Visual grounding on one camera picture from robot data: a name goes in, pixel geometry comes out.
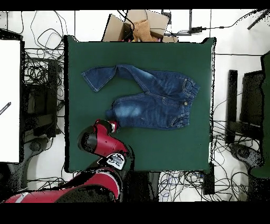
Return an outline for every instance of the faded denim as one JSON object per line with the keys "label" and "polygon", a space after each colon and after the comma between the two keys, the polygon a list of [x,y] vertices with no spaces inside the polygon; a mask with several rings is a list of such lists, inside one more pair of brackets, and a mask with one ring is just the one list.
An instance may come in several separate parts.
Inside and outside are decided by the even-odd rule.
{"label": "faded denim", "polygon": [[98,92],[113,76],[134,79],[142,93],[118,98],[107,119],[120,127],[176,129],[189,125],[192,102],[199,86],[178,72],[141,70],[127,64],[115,67],[94,67],[82,76],[94,92]]}

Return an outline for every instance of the wire bundle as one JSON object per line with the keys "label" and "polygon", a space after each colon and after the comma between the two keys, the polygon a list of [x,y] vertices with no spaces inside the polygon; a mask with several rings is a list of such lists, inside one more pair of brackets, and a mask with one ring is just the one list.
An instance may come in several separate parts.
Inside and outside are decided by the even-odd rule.
{"label": "wire bundle", "polygon": [[[54,88],[51,87],[50,82],[48,81],[48,62],[49,61],[54,61],[57,63],[57,91],[51,91],[52,94],[57,97],[57,105],[60,104],[60,102],[64,101],[64,85],[63,85],[63,69],[64,69],[64,43],[63,43],[63,36],[64,36],[64,31],[63,31],[63,24],[60,18],[64,20],[65,23],[65,29],[66,33],[68,34],[68,30],[66,27],[66,21],[65,19],[56,11],[54,13],[57,16],[57,19],[60,21],[61,25],[61,30],[58,32],[57,30],[50,28],[42,32],[36,39],[35,37],[35,32],[33,31],[32,25],[36,20],[36,15],[38,11],[35,12],[35,15],[33,17],[33,20],[31,22],[31,31],[34,37],[34,42],[37,45],[37,48],[26,48],[25,49],[25,77],[24,77],[24,83],[28,85],[39,85],[39,86],[44,86],[47,88],[50,88],[51,90],[54,90]],[[21,20],[22,20],[22,31],[20,34],[24,32],[24,22],[23,22],[23,12],[21,12]],[[41,42],[41,37],[51,31],[52,33],[49,35],[45,43]],[[52,35],[57,35],[60,37],[60,42],[57,44],[55,48],[49,48],[48,44],[50,43],[50,39]],[[31,91],[29,100],[31,98],[34,98],[35,92]],[[32,110],[34,111],[34,101],[32,101]],[[51,140],[51,145],[49,148],[46,150],[49,150],[52,147],[54,138]],[[53,185],[56,185],[57,183],[59,184],[60,182],[64,182],[65,180],[63,179],[63,168],[61,170],[61,177],[60,178],[41,178],[41,179],[36,179],[36,180],[29,180],[28,182],[45,182],[43,186],[39,188],[51,188]]]}
{"label": "wire bundle", "polygon": [[[218,106],[225,103],[228,99],[219,103]],[[221,190],[216,190],[213,195],[203,195],[203,172],[202,171],[169,171],[163,172],[160,183],[159,183],[159,195],[161,201],[176,201],[179,198],[181,201],[180,195],[182,191],[186,188],[193,188],[200,195],[201,201],[225,201],[225,199],[221,198],[221,196],[227,196],[227,201],[231,201],[236,199],[237,201],[242,201],[240,194],[245,196],[248,195],[248,186],[240,184],[237,185],[233,180],[234,176],[237,174],[243,174],[245,176],[249,176],[245,172],[236,172],[232,174],[231,178],[228,177],[226,170],[222,167],[225,162],[225,157],[223,156],[223,152],[230,152],[228,145],[225,144],[225,131],[230,132],[227,128],[222,124],[226,123],[223,120],[213,120],[214,129],[213,135],[211,136],[211,141],[213,143],[213,149],[210,155],[210,161],[214,164],[216,168],[221,168],[225,174],[225,178],[216,179],[215,186],[223,186],[224,188]],[[253,146],[253,142],[256,142],[259,147],[259,142],[256,139],[245,137],[238,133],[233,133],[236,136],[235,143],[238,144],[247,144],[251,143]],[[223,158],[222,163],[219,163],[216,159],[216,155],[221,155]]]}

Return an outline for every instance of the blue denim jeans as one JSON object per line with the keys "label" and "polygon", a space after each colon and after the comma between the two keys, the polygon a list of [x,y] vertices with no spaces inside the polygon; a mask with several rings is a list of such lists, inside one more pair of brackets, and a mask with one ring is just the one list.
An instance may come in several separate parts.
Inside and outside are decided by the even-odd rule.
{"label": "blue denim jeans", "polygon": [[94,92],[98,92],[113,76],[134,79],[142,93],[118,98],[107,119],[120,127],[176,129],[189,125],[189,113],[199,86],[178,72],[141,70],[127,64],[94,67],[82,73]]}

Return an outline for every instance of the green table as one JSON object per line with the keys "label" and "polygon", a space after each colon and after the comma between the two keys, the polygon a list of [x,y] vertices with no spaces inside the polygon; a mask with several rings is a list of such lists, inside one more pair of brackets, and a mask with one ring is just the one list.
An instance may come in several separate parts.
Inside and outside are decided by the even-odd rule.
{"label": "green table", "polygon": [[190,113],[190,125],[178,130],[122,128],[114,135],[135,153],[136,171],[206,170],[209,154],[212,47],[214,38],[204,43],[76,42],[65,36],[66,164],[68,171],[85,170],[96,155],[79,150],[79,133],[121,96],[142,92],[134,80],[114,77],[99,92],[93,92],[81,73],[95,66],[118,63],[140,69],[181,72],[200,85]]}

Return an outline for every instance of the black cable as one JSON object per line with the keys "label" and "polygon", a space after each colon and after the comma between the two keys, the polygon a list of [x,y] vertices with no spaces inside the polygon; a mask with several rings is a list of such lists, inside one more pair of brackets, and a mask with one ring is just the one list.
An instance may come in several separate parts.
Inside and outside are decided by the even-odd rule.
{"label": "black cable", "polygon": [[23,29],[22,29],[21,33],[19,33],[19,34],[22,34],[23,31],[24,31],[24,25],[23,25],[23,11],[21,11],[21,19],[22,19],[22,26],[23,26]]}
{"label": "black cable", "polygon": [[[225,101],[219,103],[219,104],[216,106],[216,108],[217,108],[220,104],[226,102],[228,99],[226,99]],[[219,129],[222,129],[222,130],[227,130],[227,131],[231,132],[231,131],[228,130],[224,125],[222,125],[222,124],[220,123],[220,122],[225,122],[225,123],[226,123],[227,121],[224,121],[224,120],[214,120],[214,122],[215,122],[216,124],[219,124],[219,125],[222,126],[223,128],[220,128],[220,127],[217,127],[217,126],[215,126],[215,127],[219,128]],[[235,136],[240,136],[240,139],[239,139],[239,140],[234,141],[234,142],[237,142],[238,144],[241,143],[241,142],[250,141],[250,140],[246,140],[246,138],[247,138],[246,136],[239,135],[239,134],[235,134],[235,133],[233,133],[233,134],[234,134]],[[227,148],[228,148],[228,144],[224,146],[224,145],[222,145],[222,144],[219,142],[219,140],[225,141],[224,136],[225,136],[224,133],[220,133],[220,135],[213,136],[213,139],[216,139],[215,146],[216,146],[216,143],[218,143],[222,148],[224,148],[224,150],[228,150],[228,149],[227,149]],[[215,146],[214,146],[213,154],[214,154],[217,150],[219,150],[219,148],[221,148],[221,147],[216,148]],[[236,175],[237,173],[244,173],[244,172],[237,172],[237,173],[235,173],[235,174],[232,175],[231,179],[229,179],[226,170],[222,167],[222,164],[218,163],[215,159],[213,159],[213,161],[215,161],[215,162],[218,164],[218,166],[220,166],[220,167],[224,170],[225,176],[226,176],[226,178],[217,180],[215,183],[217,183],[218,181],[224,183],[222,180],[227,180],[227,181],[228,181],[228,184],[225,184],[225,183],[224,183],[224,184],[227,186],[227,188],[222,189],[222,190],[218,190],[218,191],[215,192],[214,195],[216,195],[216,196],[218,197],[217,200],[218,200],[218,201],[221,200],[219,194],[230,195],[230,198],[229,198],[228,201],[231,201],[231,199],[232,199],[233,196],[235,196],[236,199],[239,200],[238,197],[236,196],[236,193],[235,193],[234,187],[237,186],[237,185],[236,185],[236,183],[233,181],[233,177],[234,177],[234,175]],[[237,187],[238,187],[239,189],[241,189],[243,192],[247,193],[246,188],[245,188],[243,185],[240,185],[240,186],[241,186],[241,188],[239,188],[238,186],[237,186]],[[233,194],[227,193],[227,192],[223,192],[223,191],[228,190],[229,188],[232,189]]]}
{"label": "black cable", "polygon": [[127,12],[125,13],[126,16],[124,16],[123,20],[121,19],[121,16],[123,16],[122,14],[120,14],[120,20],[124,23],[126,21],[127,18]]}
{"label": "black cable", "polygon": [[65,167],[65,162],[64,162],[64,164],[62,166],[62,169],[61,169],[61,178],[63,178],[63,169],[64,169],[64,167]]}
{"label": "black cable", "polygon": [[57,125],[57,128],[61,131],[61,133],[62,133],[63,135],[65,135],[65,133],[63,133],[62,130],[58,127],[58,125]]}
{"label": "black cable", "polygon": [[148,14],[147,14],[146,10],[144,10],[144,11],[145,11],[145,13],[146,13],[146,20],[148,20]]}
{"label": "black cable", "polygon": [[[226,128],[224,125],[220,124],[219,122],[215,122],[215,123],[219,124],[220,126],[222,126],[222,127],[224,128],[224,130],[227,130],[228,132],[231,132],[231,133],[232,133],[233,135],[235,135],[235,136],[246,137],[245,135],[241,135],[241,134],[237,134],[237,133],[232,132],[231,130],[229,130],[229,129]],[[253,138],[251,138],[251,137],[249,137],[249,138],[252,139],[252,140],[254,140],[254,141],[258,144],[258,146],[259,146],[259,142],[258,142],[256,139],[253,139]]]}
{"label": "black cable", "polygon": [[187,182],[189,182],[189,183],[194,187],[194,189],[197,191],[197,193],[198,193],[204,200],[209,201],[207,198],[203,197],[202,194],[200,194],[200,192],[198,191],[198,189],[196,188],[196,186],[193,185],[192,182],[188,181],[187,176],[186,176],[185,173],[184,173],[184,177],[185,177],[185,180],[186,180]]}
{"label": "black cable", "polygon": [[234,26],[237,22],[239,22],[242,18],[245,18],[247,15],[249,14],[253,14],[253,13],[257,13],[257,12],[260,12],[260,11],[263,11],[263,10],[253,10],[245,15],[243,15],[241,18],[239,18],[233,25],[231,26],[219,26],[219,27],[210,27],[210,28],[205,28],[207,30],[210,30],[210,29],[224,29],[224,28],[230,28],[232,26]]}
{"label": "black cable", "polygon": [[6,30],[8,30],[8,12],[6,12]]}
{"label": "black cable", "polygon": [[124,38],[124,39],[126,39],[127,37],[129,37],[130,36],[130,34],[132,34],[133,33],[133,31],[134,31],[134,29],[135,29],[135,26],[134,26],[134,23],[126,16],[126,19],[129,21],[129,22],[131,22],[131,24],[133,25],[133,29],[132,29],[132,31]]}
{"label": "black cable", "polygon": [[260,11],[263,11],[263,10],[253,10],[245,15],[243,15],[241,18],[239,18],[233,25],[231,26],[219,26],[219,27],[202,27],[202,26],[199,26],[199,27],[192,27],[191,30],[188,31],[188,33],[200,33],[202,32],[203,30],[212,30],[212,29],[224,29],[224,28],[230,28],[232,26],[234,26],[237,22],[239,22],[242,18],[245,18],[247,17],[248,15],[250,14],[253,14],[253,13],[257,13],[257,12],[260,12]]}
{"label": "black cable", "polygon": [[233,192],[235,198],[237,199],[237,201],[241,201],[238,197],[236,197],[236,194],[235,194],[235,192],[234,192],[234,185],[233,185],[233,178],[234,178],[234,176],[235,176],[236,174],[238,174],[238,173],[244,174],[244,175],[246,175],[246,176],[248,176],[248,177],[249,177],[249,175],[248,175],[247,173],[244,173],[244,172],[239,171],[239,172],[234,173],[234,174],[232,175],[232,177],[231,177],[231,180],[230,180],[230,181],[231,181],[231,182],[230,182],[230,185],[232,186],[232,192]]}
{"label": "black cable", "polygon": [[[33,36],[34,36],[35,44],[36,44],[37,46],[39,46],[39,47],[42,46],[42,47],[44,47],[44,48],[46,48],[46,49],[49,49],[49,50],[55,50],[55,49],[57,49],[57,48],[60,46],[60,44],[62,43],[62,39],[63,39],[63,35],[64,35],[62,21],[61,21],[61,19],[60,19],[60,17],[59,17],[60,15],[59,15],[56,11],[54,11],[54,13],[57,15],[57,17],[58,17],[58,19],[59,19],[59,21],[60,21],[61,30],[62,30],[62,35],[60,35],[55,29],[49,28],[49,29],[45,30],[45,31],[37,38],[37,42],[36,42],[36,38],[35,38],[35,34],[34,34],[34,32],[33,32],[33,29],[32,29],[32,25],[33,25],[33,22],[34,22],[34,20],[35,20],[35,17],[36,17],[37,12],[38,12],[38,11],[35,12],[34,18],[33,18],[32,22],[31,22],[31,25],[30,25],[30,29],[31,29],[31,31],[32,31],[32,33],[33,33]],[[61,37],[60,43],[59,43],[59,44],[57,45],[57,47],[55,47],[54,49],[47,48],[46,46],[42,45],[42,44],[39,42],[39,38],[40,38],[45,32],[47,32],[47,31],[49,31],[49,30],[55,31],[55,32]]]}
{"label": "black cable", "polygon": [[151,28],[151,30],[165,30],[165,31],[167,31],[168,33],[170,33],[172,36],[177,37],[177,36],[175,36],[172,32],[170,32],[170,31],[168,31],[168,30],[166,30],[166,29],[161,29],[161,28]]}
{"label": "black cable", "polygon": [[163,181],[161,181],[161,183],[159,183],[159,186],[158,186],[158,189],[160,189],[161,187],[163,187],[163,185],[165,185],[160,191],[158,191],[158,195],[163,191],[163,190],[174,190],[176,187],[177,187],[177,185],[179,184],[179,178],[178,178],[178,183],[176,183],[176,184],[172,184],[172,183],[169,183],[169,180],[170,179],[176,179],[176,177],[174,177],[173,175],[172,175],[172,172],[164,172],[164,174],[161,176],[161,180],[163,179],[163,177],[164,176],[166,176],[166,179],[165,180],[163,180]]}
{"label": "black cable", "polygon": [[51,179],[51,178],[58,178],[57,176],[52,176],[50,178],[38,178],[38,179],[35,179],[35,180],[27,180],[27,182],[37,182],[37,181],[40,181],[40,180],[47,180],[47,179]]}
{"label": "black cable", "polygon": [[50,186],[50,189],[52,188],[51,187],[51,184],[53,184],[53,183],[55,183],[55,182],[58,182],[59,183],[59,180],[62,180],[62,178],[57,178],[56,180],[54,180],[54,181],[46,181],[46,183],[43,185],[43,186],[41,186],[38,190],[43,190],[45,187],[47,187],[47,186]]}
{"label": "black cable", "polygon": [[216,106],[216,108],[214,109],[214,112],[215,112],[215,110],[217,109],[217,107],[220,105],[220,104],[223,104],[224,102],[226,102],[228,99],[230,99],[231,97],[229,97],[229,98],[227,98],[226,100],[224,100],[224,101],[222,101],[221,103],[219,103],[217,106]]}
{"label": "black cable", "polygon": [[53,145],[53,140],[54,140],[54,138],[52,138],[51,146],[50,146],[49,148],[47,148],[46,150],[44,150],[44,151],[47,151],[47,150],[49,150],[49,149],[52,147],[52,145]]}

